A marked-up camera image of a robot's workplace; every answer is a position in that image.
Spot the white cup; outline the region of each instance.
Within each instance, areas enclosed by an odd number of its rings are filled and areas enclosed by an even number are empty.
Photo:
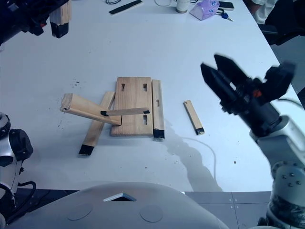
[[[177,0],[177,12],[178,13],[186,13],[190,0]]]

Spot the phone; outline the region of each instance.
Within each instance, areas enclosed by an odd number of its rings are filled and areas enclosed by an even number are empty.
[[[219,1],[219,8],[223,10],[234,10],[234,5],[231,2]]]

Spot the white table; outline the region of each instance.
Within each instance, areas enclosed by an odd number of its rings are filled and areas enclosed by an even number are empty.
[[[200,71],[201,62],[215,66],[216,52],[253,77],[279,64],[242,1],[233,1],[234,22],[219,16],[199,21],[176,13],[174,4],[162,8],[153,0],[115,16],[108,13],[127,2],[74,1],[63,38],[53,38],[46,26],[39,37],[20,33],[5,44],[0,110],[12,127],[28,133],[35,149],[20,181],[47,189],[141,181],[179,191],[271,190],[268,162],[248,127],[222,112]],[[78,157],[91,120],[60,112],[63,94],[99,103],[115,89],[117,77],[131,76],[162,80],[166,140],[111,137],[106,125],[92,155]],[[286,97],[298,100],[292,88]],[[195,135],[184,100],[195,106],[204,135]],[[287,102],[274,105],[305,130],[302,109]]]

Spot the keys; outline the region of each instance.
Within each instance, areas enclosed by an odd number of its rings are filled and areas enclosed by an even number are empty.
[[[229,15],[227,13],[222,13],[221,17],[224,19],[228,19],[229,21],[234,21],[233,19],[229,18]]]
[[[222,18],[228,19],[229,21],[234,21],[233,19],[229,18],[229,15],[221,8],[218,8],[217,15],[220,15]]]

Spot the small wooden block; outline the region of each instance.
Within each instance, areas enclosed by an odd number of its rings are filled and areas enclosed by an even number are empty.
[[[192,105],[192,102],[190,100],[185,101],[184,103],[185,109],[191,119],[191,122],[193,124],[193,127],[196,131],[197,135],[203,135],[204,134],[204,128],[198,118],[198,115]]]
[[[69,20],[71,20],[72,15],[71,5],[71,0],[69,0],[67,3],[63,4],[58,9],[50,13],[50,22],[53,22],[57,25],[68,23]]]
[[[152,109],[152,81],[149,77],[118,78],[114,109],[148,107]],[[112,136],[152,136],[152,114],[123,115],[122,125],[113,126]]]
[[[153,136],[164,139],[164,116],[161,81],[152,80]]]
[[[115,92],[106,92],[100,106],[104,109],[110,109],[114,101]],[[94,147],[97,145],[100,134],[104,127],[103,122],[93,120],[87,132],[84,142],[82,143],[80,155],[90,156]]]

